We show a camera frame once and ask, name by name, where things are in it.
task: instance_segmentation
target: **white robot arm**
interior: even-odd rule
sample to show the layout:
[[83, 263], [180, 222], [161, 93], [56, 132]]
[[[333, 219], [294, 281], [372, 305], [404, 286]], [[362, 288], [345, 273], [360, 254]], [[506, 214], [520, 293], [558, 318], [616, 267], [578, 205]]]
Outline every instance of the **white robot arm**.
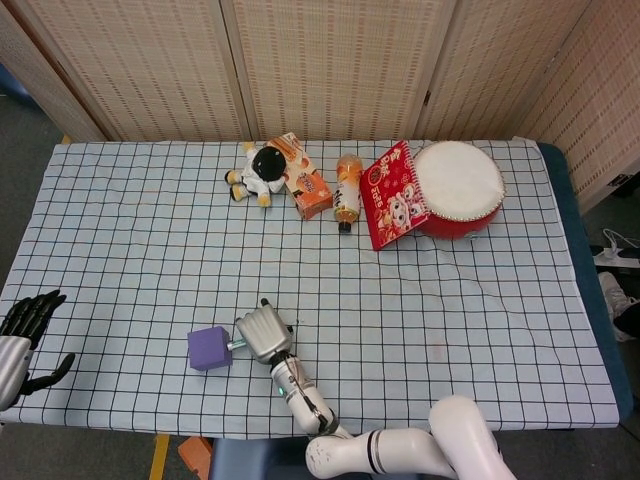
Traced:
[[347, 472], [426, 473], [460, 480], [515, 480], [477, 405], [454, 395], [429, 414], [431, 435], [417, 428], [376, 430], [352, 439], [309, 443], [307, 467], [317, 478]]
[[253, 356], [271, 365], [271, 378], [298, 425], [315, 436], [306, 451], [317, 478], [348, 472], [425, 473], [460, 480], [515, 480], [502, 461], [478, 406], [454, 395], [437, 402], [429, 414], [431, 434], [417, 428], [376, 430], [351, 436], [289, 353], [291, 337], [266, 299], [262, 307], [237, 320]]

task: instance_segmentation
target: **orange bottle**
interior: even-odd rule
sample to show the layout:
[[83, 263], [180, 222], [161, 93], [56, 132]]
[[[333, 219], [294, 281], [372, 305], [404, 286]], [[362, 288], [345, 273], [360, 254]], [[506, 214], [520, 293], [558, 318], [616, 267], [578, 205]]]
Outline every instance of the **orange bottle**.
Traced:
[[340, 233], [351, 232], [351, 225], [360, 215], [360, 175], [362, 160], [355, 155], [343, 155], [338, 160], [338, 188], [333, 195], [333, 213]]

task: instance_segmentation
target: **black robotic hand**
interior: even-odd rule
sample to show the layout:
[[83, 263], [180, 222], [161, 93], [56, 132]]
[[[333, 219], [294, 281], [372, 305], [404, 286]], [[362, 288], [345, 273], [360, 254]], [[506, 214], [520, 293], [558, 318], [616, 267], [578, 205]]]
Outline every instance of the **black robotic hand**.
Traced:
[[0, 325], [0, 412], [15, 405], [20, 395], [55, 385], [71, 369], [73, 353], [51, 375], [30, 380], [27, 372], [53, 312], [66, 298], [59, 290], [24, 298], [11, 307]]

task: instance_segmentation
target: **purple block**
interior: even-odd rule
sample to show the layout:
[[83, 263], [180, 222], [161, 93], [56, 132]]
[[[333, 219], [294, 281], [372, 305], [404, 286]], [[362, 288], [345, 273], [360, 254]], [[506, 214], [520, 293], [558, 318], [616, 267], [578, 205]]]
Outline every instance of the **purple block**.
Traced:
[[189, 342], [189, 364], [191, 368], [204, 371], [227, 367], [233, 363], [227, 348], [229, 334], [222, 327], [205, 328], [187, 334]]

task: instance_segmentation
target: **plush toy head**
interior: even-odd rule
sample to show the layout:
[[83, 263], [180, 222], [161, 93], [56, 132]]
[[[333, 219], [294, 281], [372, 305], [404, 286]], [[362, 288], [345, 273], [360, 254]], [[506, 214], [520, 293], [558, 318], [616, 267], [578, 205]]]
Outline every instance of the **plush toy head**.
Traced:
[[265, 182], [274, 182], [282, 177], [287, 168], [287, 162], [277, 148], [264, 147], [258, 150], [251, 167]]

